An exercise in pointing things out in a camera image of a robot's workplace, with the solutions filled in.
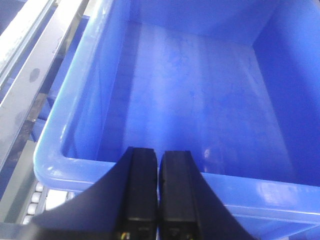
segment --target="bin floor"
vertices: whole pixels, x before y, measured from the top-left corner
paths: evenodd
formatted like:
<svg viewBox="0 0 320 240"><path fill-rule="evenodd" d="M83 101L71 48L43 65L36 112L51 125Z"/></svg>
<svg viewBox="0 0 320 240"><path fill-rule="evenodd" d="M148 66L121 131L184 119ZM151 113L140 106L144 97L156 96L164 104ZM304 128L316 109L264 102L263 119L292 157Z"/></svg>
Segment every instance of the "bin floor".
<svg viewBox="0 0 320 240"><path fill-rule="evenodd" d="M129 22L98 153L190 150L202 172L291 182L251 46Z"/></svg>

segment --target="black plastic part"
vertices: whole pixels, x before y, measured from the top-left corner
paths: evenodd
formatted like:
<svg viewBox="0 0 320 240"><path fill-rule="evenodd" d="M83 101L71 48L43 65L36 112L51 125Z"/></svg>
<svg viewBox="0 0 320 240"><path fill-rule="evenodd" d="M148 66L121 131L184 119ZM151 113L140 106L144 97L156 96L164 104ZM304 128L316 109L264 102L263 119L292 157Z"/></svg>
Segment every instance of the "black plastic part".
<svg viewBox="0 0 320 240"><path fill-rule="evenodd" d="M152 149L134 148L122 233L130 240L154 240L157 233L157 158Z"/></svg>
<svg viewBox="0 0 320 240"><path fill-rule="evenodd" d="M180 151L167 151L159 174L160 236L162 240L187 240L198 236L197 216L188 165Z"/></svg>
<svg viewBox="0 0 320 240"><path fill-rule="evenodd" d="M189 151L167 151L160 166L162 240L253 240L199 172Z"/></svg>
<svg viewBox="0 0 320 240"><path fill-rule="evenodd" d="M156 194L154 151L129 147L93 186L65 204L35 216L19 239L127 240L130 236L130 240L135 240L135 232L155 236Z"/></svg>

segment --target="blue plastic bin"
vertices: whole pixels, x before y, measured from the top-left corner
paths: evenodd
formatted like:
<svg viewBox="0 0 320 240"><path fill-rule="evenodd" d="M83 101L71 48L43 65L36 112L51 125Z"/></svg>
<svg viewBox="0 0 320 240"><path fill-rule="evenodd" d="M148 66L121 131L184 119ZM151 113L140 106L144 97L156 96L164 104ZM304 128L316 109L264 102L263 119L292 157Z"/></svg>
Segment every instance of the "blue plastic bin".
<svg viewBox="0 0 320 240"><path fill-rule="evenodd" d="M83 191L128 146L190 150L261 240L320 239L320 3L98 0L35 174Z"/></svg>

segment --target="metal rail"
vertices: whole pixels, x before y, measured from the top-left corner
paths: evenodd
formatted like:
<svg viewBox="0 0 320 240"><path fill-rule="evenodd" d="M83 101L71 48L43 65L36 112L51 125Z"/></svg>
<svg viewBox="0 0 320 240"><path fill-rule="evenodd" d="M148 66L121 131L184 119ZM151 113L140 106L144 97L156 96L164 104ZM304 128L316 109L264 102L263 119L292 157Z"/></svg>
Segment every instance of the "metal rail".
<svg viewBox="0 0 320 240"><path fill-rule="evenodd" d="M61 1L0 104L0 170L30 114L54 60L59 54L65 53L66 40L74 34L72 29L78 26L88 1Z"/></svg>
<svg viewBox="0 0 320 240"><path fill-rule="evenodd" d="M29 0L0 36L0 90L55 0Z"/></svg>

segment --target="bin wall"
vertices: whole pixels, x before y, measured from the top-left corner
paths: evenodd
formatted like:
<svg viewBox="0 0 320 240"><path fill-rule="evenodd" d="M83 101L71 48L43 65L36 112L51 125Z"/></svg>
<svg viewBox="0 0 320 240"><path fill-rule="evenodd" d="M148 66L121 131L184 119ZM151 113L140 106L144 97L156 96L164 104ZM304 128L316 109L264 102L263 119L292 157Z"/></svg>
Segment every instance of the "bin wall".
<svg viewBox="0 0 320 240"><path fill-rule="evenodd" d="M111 14L104 25L93 62L88 63L90 67L88 81L84 85L78 101L78 110L74 113L62 148L62 153L66 157L87 160L97 158L99 150L97 146L100 145L117 73L130 2L128 0L114 1L106 7L111 8Z"/></svg>
<svg viewBox="0 0 320 240"><path fill-rule="evenodd" d="M296 183L320 186L320 3L283 1L253 44Z"/></svg>
<svg viewBox="0 0 320 240"><path fill-rule="evenodd" d="M133 0L130 20L252 45L279 0Z"/></svg>

